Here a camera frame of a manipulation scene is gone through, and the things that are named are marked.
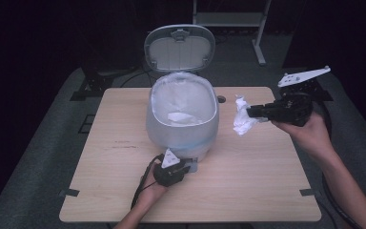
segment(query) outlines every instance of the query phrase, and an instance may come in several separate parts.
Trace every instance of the person's left hand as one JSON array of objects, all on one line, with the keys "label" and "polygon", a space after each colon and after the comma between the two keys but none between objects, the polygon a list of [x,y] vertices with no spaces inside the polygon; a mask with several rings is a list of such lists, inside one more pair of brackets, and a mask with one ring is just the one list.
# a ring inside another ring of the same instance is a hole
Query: person's left hand
[{"label": "person's left hand", "polygon": [[143,188],[149,186],[144,189],[138,196],[138,200],[136,201],[136,205],[143,207],[146,210],[149,210],[167,191],[168,188],[156,183],[155,178],[153,177],[153,168],[155,163],[152,165],[147,179],[144,182]]}]

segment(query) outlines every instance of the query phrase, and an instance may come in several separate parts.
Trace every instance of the person's arm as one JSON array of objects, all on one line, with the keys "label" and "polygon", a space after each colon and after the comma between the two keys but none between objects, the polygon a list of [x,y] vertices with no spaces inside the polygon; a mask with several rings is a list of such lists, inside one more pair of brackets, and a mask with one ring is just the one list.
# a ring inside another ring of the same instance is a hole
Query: person's arm
[{"label": "person's arm", "polygon": [[312,113],[303,127],[272,121],[318,164],[340,208],[366,229],[366,197],[332,146],[323,118]]},{"label": "person's arm", "polygon": [[123,219],[115,225],[114,229],[134,229],[139,222],[150,211],[151,207],[168,191],[168,189],[155,182],[153,177],[153,166],[148,174],[147,180],[144,183],[143,190],[131,211],[123,217]]}]

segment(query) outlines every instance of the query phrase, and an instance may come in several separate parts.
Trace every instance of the open lid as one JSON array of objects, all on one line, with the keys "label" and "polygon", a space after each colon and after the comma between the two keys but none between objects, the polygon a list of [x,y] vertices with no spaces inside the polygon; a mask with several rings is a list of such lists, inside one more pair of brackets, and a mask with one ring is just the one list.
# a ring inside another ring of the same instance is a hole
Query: open lid
[{"label": "open lid", "polygon": [[165,26],[147,36],[144,50],[147,63],[154,71],[197,71],[211,63],[215,39],[201,26]]}]

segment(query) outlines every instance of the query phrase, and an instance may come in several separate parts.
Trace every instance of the lid handle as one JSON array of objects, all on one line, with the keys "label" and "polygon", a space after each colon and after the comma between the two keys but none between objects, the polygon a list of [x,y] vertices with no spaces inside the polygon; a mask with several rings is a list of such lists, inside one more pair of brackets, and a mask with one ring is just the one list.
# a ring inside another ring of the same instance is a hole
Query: lid handle
[{"label": "lid handle", "polygon": [[188,37],[190,33],[188,31],[184,31],[183,29],[178,29],[177,31],[171,32],[171,37],[174,38],[175,42],[184,42],[186,37]]}]

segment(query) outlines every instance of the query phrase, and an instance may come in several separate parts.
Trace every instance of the wooden tabletop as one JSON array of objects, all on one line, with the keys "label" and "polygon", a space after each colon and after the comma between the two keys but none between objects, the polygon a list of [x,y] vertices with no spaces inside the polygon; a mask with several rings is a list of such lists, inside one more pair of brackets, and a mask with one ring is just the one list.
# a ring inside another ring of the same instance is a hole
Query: wooden tabletop
[{"label": "wooden tabletop", "polygon": [[[274,101],[268,88],[214,88],[221,103],[216,141],[198,171],[170,187],[143,222],[318,221],[321,213],[290,137],[270,122],[247,134],[233,130],[235,95],[251,104]],[[162,153],[149,140],[150,89],[106,90],[60,218],[67,222],[120,221],[151,159]]]}]

